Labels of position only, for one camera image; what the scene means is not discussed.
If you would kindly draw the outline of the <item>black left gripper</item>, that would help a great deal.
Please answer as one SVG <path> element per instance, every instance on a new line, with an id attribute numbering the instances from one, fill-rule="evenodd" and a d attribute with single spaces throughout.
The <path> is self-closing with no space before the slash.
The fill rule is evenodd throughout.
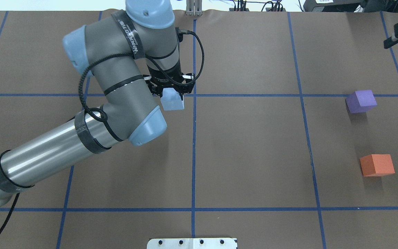
<path id="1" fill-rule="evenodd" d="M 145 75 L 145 82 L 152 94 L 162 97 L 163 90 L 175 90 L 180 96 L 190 94 L 196 83 L 194 73 L 184 74 L 180 64 L 168 70 L 159 70 L 156 66 L 147 65 L 149 75 Z"/>

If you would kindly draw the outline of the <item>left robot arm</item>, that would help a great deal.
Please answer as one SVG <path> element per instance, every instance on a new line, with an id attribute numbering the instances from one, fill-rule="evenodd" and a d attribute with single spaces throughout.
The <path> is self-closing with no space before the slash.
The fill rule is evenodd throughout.
<path id="1" fill-rule="evenodd" d="M 124 10 L 65 35 L 66 55 L 80 75 L 82 109 L 61 126 L 0 153 L 0 207 L 13 195 L 113 145 L 140 146 L 167 129 L 162 110 L 184 109 L 197 80 L 181 70 L 169 0 L 127 0 Z"/>

